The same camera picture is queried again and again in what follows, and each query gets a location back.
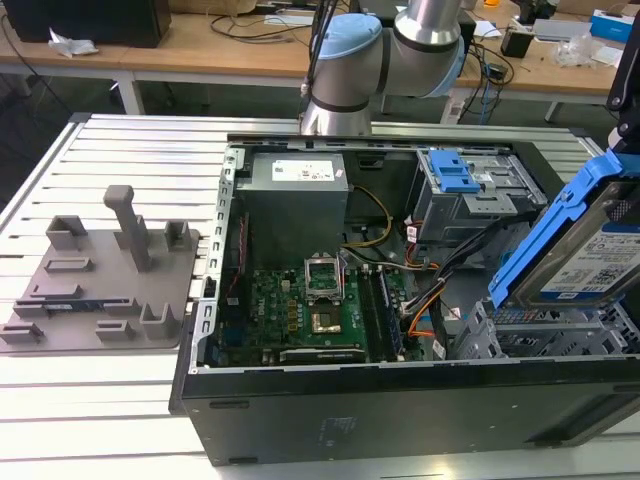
motherboard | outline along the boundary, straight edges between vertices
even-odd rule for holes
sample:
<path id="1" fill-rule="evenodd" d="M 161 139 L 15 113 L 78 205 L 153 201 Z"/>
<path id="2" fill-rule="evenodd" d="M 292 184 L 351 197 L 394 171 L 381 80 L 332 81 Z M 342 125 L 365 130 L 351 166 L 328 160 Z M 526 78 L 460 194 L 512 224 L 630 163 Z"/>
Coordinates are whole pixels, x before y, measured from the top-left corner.
<path id="1" fill-rule="evenodd" d="M 407 292 L 398 270 L 344 266 L 338 276 L 323 268 L 310 276 L 304 268 L 255 270 L 247 280 L 248 320 L 223 324 L 217 346 L 222 364 L 394 361 L 402 350 L 395 312 Z M 332 289 L 340 296 L 309 293 Z"/>

floor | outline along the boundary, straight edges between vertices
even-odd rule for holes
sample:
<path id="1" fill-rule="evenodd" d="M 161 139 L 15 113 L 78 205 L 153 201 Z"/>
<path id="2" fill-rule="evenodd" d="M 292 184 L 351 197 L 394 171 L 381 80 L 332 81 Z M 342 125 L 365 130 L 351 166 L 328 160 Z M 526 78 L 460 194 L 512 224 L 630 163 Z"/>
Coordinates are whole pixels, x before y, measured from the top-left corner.
<path id="1" fill-rule="evenodd" d="M 111 82 L 104 80 L 46 78 L 35 82 L 28 98 L 8 92 L 5 78 L 0 80 L 0 209 L 29 175 L 37 161 L 69 115 L 44 89 L 49 82 L 68 108 L 75 112 L 123 113 L 117 95 L 110 94 Z M 232 85 L 171 84 L 175 102 L 166 84 L 144 83 L 142 95 L 148 114 L 209 115 L 224 117 L 294 118 L 299 96 L 295 89 Z M 373 120 L 437 123 L 444 99 L 417 100 L 394 97 L 391 113 L 380 112 L 381 98 L 371 102 Z M 491 125 L 548 127 L 544 115 L 549 104 L 505 100 L 496 109 Z M 468 115 L 462 123 L 477 124 L 478 117 Z M 616 120 L 602 107 L 566 105 L 556 126 L 585 129 L 601 146 L 606 146 Z"/>

aluminum table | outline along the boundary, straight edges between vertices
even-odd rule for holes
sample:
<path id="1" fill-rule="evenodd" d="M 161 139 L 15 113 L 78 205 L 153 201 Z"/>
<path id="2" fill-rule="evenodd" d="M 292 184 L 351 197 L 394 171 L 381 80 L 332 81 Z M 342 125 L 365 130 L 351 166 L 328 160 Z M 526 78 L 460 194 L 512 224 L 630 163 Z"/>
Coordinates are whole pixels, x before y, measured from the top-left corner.
<path id="1" fill-rule="evenodd" d="M 425 139 L 481 139 L 487 130 L 533 141 L 565 181 L 601 153 L 560 129 L 374 125 L 376 134 Z M 149 228 L 184 218 L 201 232 L 191 288 L 198 295 L 227 133 L 295 131 L 291 120 L 76 117 L 0 216 L 0 322 L 46 250 L 54 215 L 80 215 L 87 228 L 117 227 L 102 205 L 114 183 L 136 189 L 135 208 Z M 640 478 L 640 415 L 575 449 L 214 469 L 190 421 L 167 411 L 175 363 L 175 350 L 0 357 L 0 478 Z"/>

yellow wire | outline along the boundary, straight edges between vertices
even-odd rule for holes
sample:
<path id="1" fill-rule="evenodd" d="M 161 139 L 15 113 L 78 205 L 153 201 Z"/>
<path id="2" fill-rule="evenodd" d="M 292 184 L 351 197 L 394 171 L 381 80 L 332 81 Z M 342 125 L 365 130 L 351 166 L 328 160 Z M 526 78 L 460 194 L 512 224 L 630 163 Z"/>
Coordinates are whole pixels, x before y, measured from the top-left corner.
<path id="1" fill-rule="evenodd" d="M 373 200 L 374 202 L 376 202 L 378 204 L 378 206 L 384 212 L 384 216 L 387 217 L 387 228 L 385 228 L 385 230 L 382 233 L 382 236 L 380 238 L 376 238 L 375 240 L 370 240 L 368 242 L 344 243 L 342 246 L 343 247 L 348 247 L 348 248 L 373 247 L 375 245 L 378 245 L 381 242 L 384 242 L 387 239 L 387 237 L 391 234 L 391 228 L 393 226 L 393 219 L 391 218 L 391 215 L 389 215 L 389 211 L 387 210 L 387 207 L 385 207 L 384 204 L 380 201 L 380 199 L 378 197 L 376 197 L 373 193 L 371 193 L 366 188 L 361 187 L 360 185 L 354 185 L 353 188 L 354 188 L 354 190 L 360 190 L 360 191 L 364 192 L 369 198 L 371 198 L 371 200 Z"/>

blue drive bracket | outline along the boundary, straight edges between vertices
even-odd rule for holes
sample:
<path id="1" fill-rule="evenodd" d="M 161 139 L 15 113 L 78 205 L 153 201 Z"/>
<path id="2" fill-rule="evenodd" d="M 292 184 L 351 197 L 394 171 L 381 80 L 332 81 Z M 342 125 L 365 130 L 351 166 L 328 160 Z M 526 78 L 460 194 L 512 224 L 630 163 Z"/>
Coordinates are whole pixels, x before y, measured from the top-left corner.
<path id="1" fill-rule="evenodd" d="M 613 176 L 640 177 L 640 155 L 615 154 L 608 150 L 582 167 L 491 280 L 489 294 L 496 308 L 508 298 L 510 290 L 538 253 L 555 240 L 563 225 L 568 221 L 576 222 L 587 211 L 586 198 L 589 193 L 602 180 Z"/>
<path id="2" fill-rule="evenodd" d="M 480 184 L 469 172 L 469 165 L 457 152 L 432 150 L 429 159 L 433 173 L 440 181 L 440 190 L 444 193 L 478 193 L 481 190 Z"/>

